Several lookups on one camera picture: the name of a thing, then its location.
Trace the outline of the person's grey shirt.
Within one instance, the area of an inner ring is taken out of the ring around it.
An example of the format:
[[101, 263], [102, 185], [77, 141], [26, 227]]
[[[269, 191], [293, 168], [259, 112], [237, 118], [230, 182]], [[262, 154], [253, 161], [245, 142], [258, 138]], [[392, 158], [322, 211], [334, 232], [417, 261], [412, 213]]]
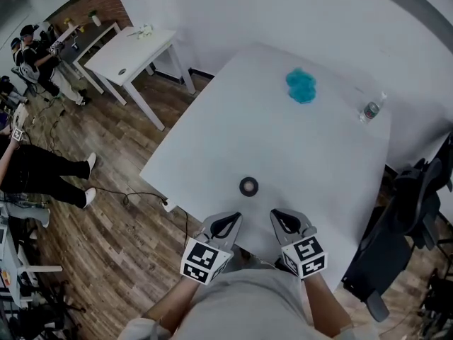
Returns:
[[372, 325], [331, 338], [314, 327], [304, 281], [271, 268], [248, 268], [200, 285], [172, 334], [143, 316], [117, 340], [379, 340]]

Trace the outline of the person's right forearm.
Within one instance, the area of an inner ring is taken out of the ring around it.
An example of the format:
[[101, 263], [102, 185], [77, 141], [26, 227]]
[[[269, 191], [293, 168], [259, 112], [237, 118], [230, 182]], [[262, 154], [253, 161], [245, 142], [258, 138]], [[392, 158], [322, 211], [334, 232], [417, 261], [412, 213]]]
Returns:
[[304, 279], [314, 327], [328, 337], [352, 328], [352, 320], [337, 301], [320, 273]]

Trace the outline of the white frame desk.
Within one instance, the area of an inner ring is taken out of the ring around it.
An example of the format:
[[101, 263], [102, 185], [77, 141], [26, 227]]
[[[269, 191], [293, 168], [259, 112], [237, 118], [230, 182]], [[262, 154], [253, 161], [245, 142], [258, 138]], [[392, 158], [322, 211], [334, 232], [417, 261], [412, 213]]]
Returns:
[[33, 273], [57, 273], [62, 272], [61, 266], [33, 266], [28, 263], [24, 256], [19, 258], [19, 250], [16, 250], [11, 230], [8, 225], [6, 206], [0, 203], [0, 284], [4, 284], [9, 291], [13, 302], [19, 308], [26, 308], [33, 301], [31, 295], [21, 295], [21, 274]]

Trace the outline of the dark-topped white-framed table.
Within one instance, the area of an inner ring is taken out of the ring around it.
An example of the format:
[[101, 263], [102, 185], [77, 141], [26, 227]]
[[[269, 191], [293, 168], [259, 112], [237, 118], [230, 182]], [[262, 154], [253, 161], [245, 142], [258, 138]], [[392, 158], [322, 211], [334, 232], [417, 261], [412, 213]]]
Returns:
[[107, 21], [97, 26], [95, 23], [89, 23], [84, 27], [84, 33], [77, 34], [75, 43], [79, 46], [80, 50], [76, 53], [75, 58], [72, 60], [72, 65], [79, 73], [90, 83], [100, 94], [104, 93], [103, 88], [94, 80], [94, 78], [85, 70], [79, 62], [80, 59], [101, 39], [107, 35], [111, 30], [116, 33], [121, 31], [116, 21]]

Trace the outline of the blue fluffy cloth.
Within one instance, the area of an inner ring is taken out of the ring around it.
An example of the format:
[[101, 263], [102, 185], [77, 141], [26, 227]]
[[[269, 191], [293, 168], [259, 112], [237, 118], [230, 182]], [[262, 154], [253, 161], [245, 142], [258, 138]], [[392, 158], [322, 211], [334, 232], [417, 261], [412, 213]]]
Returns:
[[311, 103], [316, 98], [316, 79], [302, 68], [293, 69], [285, 81], [289, 96], [297, 103]]

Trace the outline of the black office chair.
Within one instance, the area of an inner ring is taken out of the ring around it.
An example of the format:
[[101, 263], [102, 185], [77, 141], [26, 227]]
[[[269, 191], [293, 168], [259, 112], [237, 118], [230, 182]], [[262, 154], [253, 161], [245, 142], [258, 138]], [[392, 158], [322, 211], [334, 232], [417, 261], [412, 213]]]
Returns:
[[421, 249], [426, 246], [429, 250], [437, 247], [449, 264], [451, 257], [446, 254], [440, 244], [453, 243], [453, 239], [439, 240], [435, 221], [440, 211], [440, 198], [437, 192], [447, 187], [453, 192], [453, 131], [445, 138], [432, 161], [419, 160], [415, 168], [420, 170], [421, 186], [415, 207], [416, 225], [413, 228], [414, 244]]
[[435, 221], [440, 209], [436, 184], [442, 162], [423, 160], [394, 180], [386, 207], [376, 207], [342, 283], [363, 302], [377, 322], [389, 316], [382, 295], [404, 271], [413, 247], [433, 249], [439, 239]]

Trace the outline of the black tape roll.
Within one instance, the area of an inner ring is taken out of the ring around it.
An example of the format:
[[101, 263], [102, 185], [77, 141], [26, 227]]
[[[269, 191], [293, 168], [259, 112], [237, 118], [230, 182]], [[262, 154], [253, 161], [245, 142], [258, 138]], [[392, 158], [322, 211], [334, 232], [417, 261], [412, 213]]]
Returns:
[[239, 184], [239, 190], [243, 196], [253, 197], [259, 190], [258, 182], [253, 177], [245, 177]]

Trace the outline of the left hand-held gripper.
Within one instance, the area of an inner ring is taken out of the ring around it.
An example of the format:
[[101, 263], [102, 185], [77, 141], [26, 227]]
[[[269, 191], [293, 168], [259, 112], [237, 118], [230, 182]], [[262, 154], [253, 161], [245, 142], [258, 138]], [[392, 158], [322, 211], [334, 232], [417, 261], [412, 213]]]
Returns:
[[203, 232], [189, 238], [180, 274], [195, 282], [208, 285], [233, 257], [232, 247], [241, 228], [240, 212], [221, 212], [203, 222]]

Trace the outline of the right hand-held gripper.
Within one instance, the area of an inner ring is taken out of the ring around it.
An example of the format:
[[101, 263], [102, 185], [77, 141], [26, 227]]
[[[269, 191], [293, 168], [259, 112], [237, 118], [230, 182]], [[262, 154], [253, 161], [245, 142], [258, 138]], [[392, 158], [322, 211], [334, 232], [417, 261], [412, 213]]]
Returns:
[[282, 248], [284, 265], [298, 278], [305, 279], [327, 268], [328, 253], [315, 234], [301, 239], [301, 230], [311, 226], [308, 217], [295, 210], [275, 208], [270, 220]]

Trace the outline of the person's left forearm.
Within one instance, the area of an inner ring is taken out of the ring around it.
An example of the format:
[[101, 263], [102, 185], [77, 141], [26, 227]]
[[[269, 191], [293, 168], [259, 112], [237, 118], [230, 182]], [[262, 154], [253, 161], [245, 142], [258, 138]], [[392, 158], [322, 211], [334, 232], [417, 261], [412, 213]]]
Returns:
[[161, 326], [174, 333], [188, 311], [200, 284], [190, 278], [182, 277], [153, 307], [142, 316], [159, 322]]

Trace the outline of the small white table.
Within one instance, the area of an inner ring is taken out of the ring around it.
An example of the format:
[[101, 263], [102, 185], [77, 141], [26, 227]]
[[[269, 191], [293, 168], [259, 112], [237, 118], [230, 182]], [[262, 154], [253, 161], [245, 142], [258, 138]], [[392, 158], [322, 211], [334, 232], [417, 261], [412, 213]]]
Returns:
[[195, 86], [188, 69], [183, 65], [176, 49], [176, 31], [156, 29], [151, 35], [143, 38], [135, 27], [126, 27], [104, 45], [85, 64], [92, 71], [109, 92], [122, 104], [126, 100], [113, 87], [115, 84], [122, 87], [142, 112], [160, 131], [165, 125], [144, 100], [132, 82], [138, 75], [150, 68], [150, 64], [162, 53], [167, 52], [173, 66], [183, 78], [183, 82], [190, 94], [195, 93]]

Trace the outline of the white objects on small table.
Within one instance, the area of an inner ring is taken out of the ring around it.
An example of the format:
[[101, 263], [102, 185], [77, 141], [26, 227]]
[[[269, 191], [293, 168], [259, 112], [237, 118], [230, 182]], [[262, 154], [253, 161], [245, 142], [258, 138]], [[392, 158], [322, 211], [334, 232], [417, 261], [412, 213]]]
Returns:
[[128, 37], [134, 37], [138, 40], [143, 39], [145, 37], [149, 37], [153, 34], [153, 27], [152, 25], [144, 24], [143, 26], [138, 27], [134, 30], [133, 33], [128, 34]]

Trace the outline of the clear plastic water bottle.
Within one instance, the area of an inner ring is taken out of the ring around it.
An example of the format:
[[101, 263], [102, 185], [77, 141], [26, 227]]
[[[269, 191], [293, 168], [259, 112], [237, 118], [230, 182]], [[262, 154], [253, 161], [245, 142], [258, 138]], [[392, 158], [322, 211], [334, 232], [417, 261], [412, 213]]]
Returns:
[[361, 111], [359, 115], [360, 121], [363, 123], [368, 123], [369, 121], [374, 119], [381, 111], [386, 99], [387, 94], [382, 91], [379, 98], [370, 101]]

